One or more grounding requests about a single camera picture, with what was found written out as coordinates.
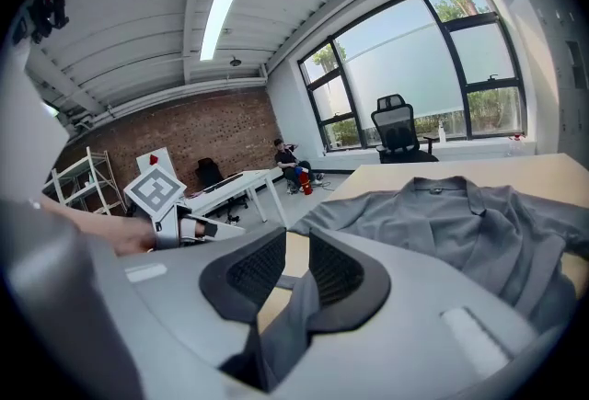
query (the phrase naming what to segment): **red brick wall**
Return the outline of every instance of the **red brick wall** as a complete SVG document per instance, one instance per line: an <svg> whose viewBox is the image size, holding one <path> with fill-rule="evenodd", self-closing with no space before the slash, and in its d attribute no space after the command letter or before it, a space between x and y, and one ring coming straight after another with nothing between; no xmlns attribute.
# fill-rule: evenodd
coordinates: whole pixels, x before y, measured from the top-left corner
<svg viewBox="0 0 589 400"><path fill-rule="evenodd" d="M235 89L188 97L142 110L91 132L66 147L61 170L86 153L109 152L122 190L139 176L135 158L163 146L187 191L201 189L194 169L211 157L223 176L245 169L274 167L273 140L279 131L265 88Z"/></svg>

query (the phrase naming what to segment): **gray shirt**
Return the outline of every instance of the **gray shirt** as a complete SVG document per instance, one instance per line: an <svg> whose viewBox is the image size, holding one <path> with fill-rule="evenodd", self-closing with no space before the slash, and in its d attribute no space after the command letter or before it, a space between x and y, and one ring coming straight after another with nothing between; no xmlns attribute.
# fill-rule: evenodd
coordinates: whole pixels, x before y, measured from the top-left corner
<svg viewBox="0 0 589 400"><path fill-rule="evenodd" d="M323 202L292 230L308 234L312 227L440 258L540 332L574 310L574 288L560 272L563 250L589 257L589 210L508 186L479 188L463 177L416 177L400 191Z"/></svg>

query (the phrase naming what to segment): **desk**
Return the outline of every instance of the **desk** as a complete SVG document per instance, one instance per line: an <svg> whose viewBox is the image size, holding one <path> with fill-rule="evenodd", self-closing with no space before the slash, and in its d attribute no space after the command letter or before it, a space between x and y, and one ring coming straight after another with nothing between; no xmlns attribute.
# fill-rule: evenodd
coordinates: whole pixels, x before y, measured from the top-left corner
<svg viewBox="0 0 589 400"><path fill-rule="evenodd" d="M253 200L254 204L256 205L256 209L258 209L258 213L260 214L261 219L264 222L266 222L268 220L266 217L266 212L264 212L264 210L262 209L260 205L260 200L258 199L258 195L256 194L256 187L266 184L268 190L272 195L272 198L274 199L274 203L276 204L276 208L278 209L278 214L283 220L284 226L288 228L288 221L286 220L286 215L284 214L283 205L280 203L280 199L278 199L278 194L276 194L276 188L272 183L269 173L270 170L268 169L259 169L256 171L242 171L241 173L239 173L240 175L242 175L241 177L234 179L233 181L225 184L221 188L215 189L212 192L203 193L200 196L197 196L192 199L185 199L185 203L188 207L192 209L192 213L195 213L197 215L204 215L208 211L214 209L219 204L222 204L223 202L231 199L237 194L246 191L248 193L249 198Z"/></svg>
<svg viewBox="0 0 589 400"><path fill-rule="evenodd" d="M566 154L543 154L491 160L401 165L362 165L326 200L349 199L377 190L398 190L413 177L442 179L463 176L479 187L511 185L519 192L589 208L589 171ZM302 276L308 268L308 238L288 234L284 274ZM572 281L577 298L589 281L589 262L564 254L563 273ZM274 289L258 315L260 331L281 312L290 291Z"/></svg>

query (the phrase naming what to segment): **wooden table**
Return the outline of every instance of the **wooden table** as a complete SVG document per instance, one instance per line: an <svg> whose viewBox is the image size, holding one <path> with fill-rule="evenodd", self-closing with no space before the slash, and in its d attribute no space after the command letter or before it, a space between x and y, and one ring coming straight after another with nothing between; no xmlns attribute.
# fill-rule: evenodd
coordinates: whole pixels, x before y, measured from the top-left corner
<svg viewBox="0 0 589 400"><path fill-rule="evenodd" d="M401 165L362 165L326 200L349 199L369 191L398 190L413 177L463 176L480 187L511 185L519 192L589 208L589 171L566 154L543 154L491 160ZM308 238L288 234L283 274L302 276L308 268ZM579 298L589 281L589 262L562 256L562 271ZM258 315L260 331L288 304L290 291L274 289Z"/></svg>

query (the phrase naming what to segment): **white bottle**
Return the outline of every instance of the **white bottle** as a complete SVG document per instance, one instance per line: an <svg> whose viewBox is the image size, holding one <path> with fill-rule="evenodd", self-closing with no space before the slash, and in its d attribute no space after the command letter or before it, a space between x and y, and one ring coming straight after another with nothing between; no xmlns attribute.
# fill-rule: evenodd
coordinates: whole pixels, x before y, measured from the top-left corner
<svg viewBox="0 0 589 400"><path fill-rule="evenodd" d="M444 124L441 120L438 122L438 137L440 138L440 143L445 143Z"/></svg>

